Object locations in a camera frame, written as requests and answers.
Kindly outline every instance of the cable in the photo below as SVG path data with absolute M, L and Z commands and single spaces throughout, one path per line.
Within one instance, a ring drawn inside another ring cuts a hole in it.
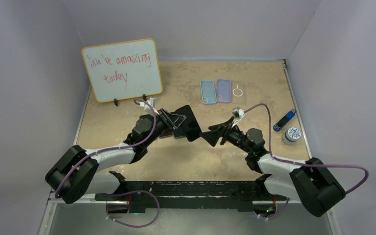
M 131 227 L 131 228 L 143 228 L 143 227 L 147 227 L 147 226 L 151 225 L 153 222 L 155 222 L 155 220 L 159 216 L 160 207 L 159 207 L 159 201 L 158 201 L 158 199 L 151 192 L 148 192 L 148 191 L 145 191 L 145 190 L 135 190 L 135 191 L 131 191 L 131 192 L 127 192 L 127 193 L 122 193 L 122 194 L 104 194 L 104 195 L 112 196 L 112 197 L 122 197 L 122 196 L 126 196 L 126 195 L 129 195 L 129 194 L 132 194 L 132 193 L 136 193 L 136 192 L 139 192 L 139 193 L 142 192 L 142 193 L 149 194 L 151 197 L 153 197 L 153 199 L 156 202 L 156 205 L 158 206 L 158 211 L 156 212 L 155 217 L 149 223 L 143 224 L 143 225 L 132 225 L 132 224 L 127 224 L 127 223 L 118 221 L 118 220 L 116 220 L 115 218 L 112 218 L 109 215 L 108 205 L 106 205 L 106 214 L 107 214 L 106 219 L 110 219 L 113 222 L 119 223 L 119 224 L 127 226 L 127 227 Z
M 133 100 L 133 102 L 137 105 L 139 105 L 139 103 L 137 103 L 137 101 L 139 102 L 143 102 L 145 103 L 145 105 L 147 105 L 151 111 L 152 111 L 152 114 L 153 114 L 153 126 L 152 126 L 152 130 L 149 132 L 149 135 L 141 140 L 140 142 L 138 143 L 134 143 L 134 144 L 131 144 L 131 145 L 128 145 L 128 146 L 123 146 L 123 147 L 110 147 L 110 148 L 104 148 L 104 149 L 101 149 L 99 151 L 96 151 L 96 152 L 93 152 L 91 154 L 88 154 L 86 156 L 84 156 L 81 160 L 79 160 L 71 169 L 70 171 L 67 173 L 67 175 L 64 177 L 64 179 L 61 181 L 60 185 L 58 186 L 57 190 L 55 191 L 55 198 L 60 198 L 60 191 L 61 191 L 61 188 L 62 186 L 65 184 L 65 182 L 67 181 L 67 179 L 72 175 L 72 173 L 77 169 L 77 167 L 79 167 L 81 164 L 83 164 L 83 162 L 85 162 L 88 158 L 96 155 L 96 154 L 99 154 L 99 153 L 104 153 L 104 152 L 108 152 L 108 151 L 112 151 L 112 150 L 121 150 L 121 149 L 126 149 L 126 148 L 133 148 L 133 147 L 136 147 L 140 144 L 143 144 L 144 142 L 146 142 L 153 134 L 153 132 L 155 131 L 155 126 L 156 126 L 156 112 L 154 110 L 154 108 L 146 101 L 144 100 L 141 100 L 141 99 L 135 99 Z
M 365 183 L 365 181 L 367 181 L 370 173 L 368 172 L 368 170 L 366 168 L 364 168 L 363 166 L 360 166 L 360 165 L 347 165 L 347 164 L 323 164 L 323 165 L 318 165 L 318 164 L 304 164 L 304 163 L 298 163 L 298 162 L 294 162 L 294 161 L 290 161 L 290 160 L 284 160 L 284 159 L 280 159 L 280 158 L 277 158 L 274 154 L 273 154 L 273 151 L 272 151 L 272 117 L 270 115 L 270 109 L 269 107 L 265 104 L 265 103 L 259 103 L 259 104 L 256 104 L 254 106 L 252 106 L 251 108 L 247 109 L 244 111 L 244 113 L 247 113 L 248 111 L 254 109 L 255 107 L 258 107 L 258 106 L 261 106 L 263 105 L 266 110 L 267 110 L 267 114 L 269 115 L 269 152 L 270 152 L 270 155 L 272 156 L 272 158 L 278 162 L 282 162 L 282 163 L 288 163 L 288 164 L 295 164 L 295 165 L 300 165 L 300 166 L 304 166 L 304 167 L 312 167 L 312 168 L 355 168 L 355 169 L 361 169 L 364 171 L 365 175 L 364 175 L 364 178 L 362 178 L 360 180 L 360 182 L 358 182 L 355 186 L 353 186 L 352 188 L 350 188 L 349 190 L 345 191 L 346 194 L 349 194 L 351 192 L 353 192 L 354 190 L 356 190 L 357 188 L 359 188 L 363 183 Z M 289 201 L 289 198 L 286 200 L 286 203 L 285 205 L 283 206 L 283 208 L 281 209 L 281 211 L 279 213 L 277 213 L 276 215 L 270 217 L 270 218 L 266 218 L 266 219 L 273 219 L 273 218 L 276 218 L 277 216 L 279 216 L 283 210 L 286 208 L 287 204 L 288 204 L 288 201 Z

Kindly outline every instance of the blue and black device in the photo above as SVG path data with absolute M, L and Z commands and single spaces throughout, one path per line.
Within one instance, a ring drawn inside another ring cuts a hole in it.
M 287 113 L 285 116 L 283 116 L 278 123 L 276 123 L 273 126 L 273 130 L 280 131 L 296 114 L 296 110 L 292 109 Z

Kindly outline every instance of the gray wall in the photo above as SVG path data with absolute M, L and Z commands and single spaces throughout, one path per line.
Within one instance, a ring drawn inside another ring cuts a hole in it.
M 37 234 L 89 89 L 60 0 L 0 1 L 0 234 Z
M 320 0 L 64 0 L 86 45 L 153 38 L 161 59 L 287 58 Z
M 376 0 L 322 0 L 289 72 L 314 157 L 366 166 L 336 206 L 344 234 L 376 234 Z M 333 170 L 348 188 L 361 170 Z

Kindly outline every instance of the purple phone case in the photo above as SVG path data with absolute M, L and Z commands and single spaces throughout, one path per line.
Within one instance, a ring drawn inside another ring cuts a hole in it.
M 217 101 L 223 103 L 231 102 L 231 81 L 226 79 L 217 80 Z

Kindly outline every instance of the beige tabletop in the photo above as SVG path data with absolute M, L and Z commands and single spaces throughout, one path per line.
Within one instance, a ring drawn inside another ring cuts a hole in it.
M 227 121 L 232 116 L 231 110 L 238 106 L 246 110 L 264 102 L 270 108 L 273 122 L 294 108 L 281 62 L 161 62 L 160 70 L 164 90 L 153 96 L 157 99 L 156 108 L 172 112 L 189 104 L 202 131 Z M 217 79 L 231 80 L 232 89 L 239 85 L 244 94 L 233 96 L 231 103 L 203 104 L 200 82 L 213 80 L 216 84 Z M 91 94 L 77 144 L 85 149 L 119 144 L 143 114 L 143 108 L 133 100 L 121 100 L 116 107 L 112 102 L 98 103 Z M 268 115 L 264 107 L 248 112 L 238 126 L 244 132 L 250 128 L 262 130 L 268 149 Z M 295 145 L 285 145 L 281 140 L 284 131 L 292 126 L 300 128 L 296 117 L 283 131 L 272 132 L 273 152 L 282 157 L 307 160 L 303 139 Z M 140 161 L 109 170 L 122 173 L 128 181 L 255 180 L 260 174 L 248 168 L 245 156 L 245 152 L 230 143 L 213 148 L 201 138 L 188 142 L 185 138 L 169 137 L 154 141 Z

